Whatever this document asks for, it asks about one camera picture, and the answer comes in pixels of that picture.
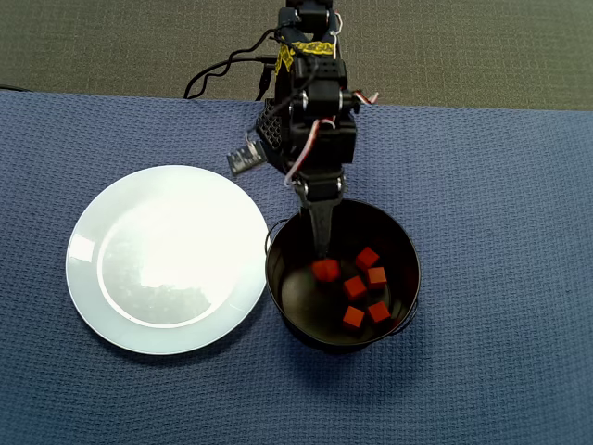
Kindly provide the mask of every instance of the white plate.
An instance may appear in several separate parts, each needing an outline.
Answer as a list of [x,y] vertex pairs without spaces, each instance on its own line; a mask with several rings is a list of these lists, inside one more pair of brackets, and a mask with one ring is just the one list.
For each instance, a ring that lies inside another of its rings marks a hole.
[[66,257],[72,301],[126,350],[175,354],[240,324],[265,286],[268,228],[237,185],[194,167],[120,179],[76,223]]

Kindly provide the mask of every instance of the white wire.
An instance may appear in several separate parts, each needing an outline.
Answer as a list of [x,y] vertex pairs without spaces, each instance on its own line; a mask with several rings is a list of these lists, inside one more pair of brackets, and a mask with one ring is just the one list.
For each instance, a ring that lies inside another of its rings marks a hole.
[[303,150],[300,152],[300,155],[298,155],[298,158],[296,158],[296,161],[291,167],[291,169],[284,177],[284,185],[286,185],[287,187],[293,182],[293,176],[296,172],[298,172],[298,169],[300,169],[301,164],[305,161],[305,159],[309,155],[309,152],[313,148],[313,143],[315,142],[315,138],[317,137],[317,132],[319,131],[320,123],[321,121],[317,119],[315,120],[315,122],[313,122],[313,125],[311,125],[311,131],[309,132],[307,143],[303,147]]
[[354,92],[354,95],[360,100],[360,102],[362,102],[363,104],[366,105],[374,105],[377,103],[377,99],[379,98],[379,93],[375,93],[374,95],[372,95],[370,98],[366,98],[364,95],[362,95],[361,93],[359,93],[358,91]]
[[337,58],[337,36],[340,32],[342,32],[342,27],[344,26],[344,21],[342,21],[342,16],[339,13],[335,13],[335,16],[340,20],[340,27],[336,31],[330,32],[330,34],[334,37],[334,58]]
[[330,125],[332,125],[332,128],[334,128],[335,130],[335,116],[333,116],[331,119],[330,118],[324,118],[322,119],[322,123],[329,123]]

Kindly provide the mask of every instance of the floor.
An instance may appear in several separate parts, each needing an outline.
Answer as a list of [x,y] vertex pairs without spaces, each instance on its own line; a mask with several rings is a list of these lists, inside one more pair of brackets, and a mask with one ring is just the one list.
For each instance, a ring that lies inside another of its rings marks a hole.
[[[283,0],[0,0],[0,83],[180,97],[276,23]],[[591,0],[335,0],[350,85],[381,103],[593,109]],[[261,54],[275,54],[268,42]],[[207,98],[251,99],[259,64]]]

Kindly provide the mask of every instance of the wooden cube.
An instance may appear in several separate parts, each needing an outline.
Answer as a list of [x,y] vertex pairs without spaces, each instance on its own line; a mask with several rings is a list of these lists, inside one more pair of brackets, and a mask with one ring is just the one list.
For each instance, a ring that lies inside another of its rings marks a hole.
[[365,248],[359,256],[356,257],[356,267],[366,272],[371,266],[379,261],[379,255],[374,253],[371,248]]
[[383,267],[372,267],[367,271],[367,284],[369,289],[383,289],[387,285],[387,277]]
[[344,283],[344,292],[348,297],[348,300],[355,301],[364,297],[367,293],[367,287],[364,285],[359,276],[350,278]]
[[387,309],[387,306],[383,301],[379,301],[378,303],[369,306],[367,312],[375,324],[391,318],[391,313],[389,313],[389,309]]
[[360,309],[353,308],[352,306],[348,306],[348,309],[346,309],[346,314],[342,319],[342,323],[346,329],[354,331],[360,328],[363,318],[363,311],[361,311]]
[[336,260],[320,260],[311,264],[311,270],[318,281],[330,283],[340,277],[340,263]]

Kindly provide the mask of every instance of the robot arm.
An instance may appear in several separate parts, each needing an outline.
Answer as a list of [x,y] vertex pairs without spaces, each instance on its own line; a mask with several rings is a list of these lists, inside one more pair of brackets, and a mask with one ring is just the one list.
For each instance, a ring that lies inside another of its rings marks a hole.
[[310,216],[319,257],[327,255],[333,208],[346,188],[342,165],[353,160],[352,111],[358,113],[361,102],[347,89],[341,19],[332,6],[332,0],[287,0],[280,10],[275,95],[256,124],[261,140],[247,138],[247,149],[229,156],[233,173],[267,160],[284,174]]

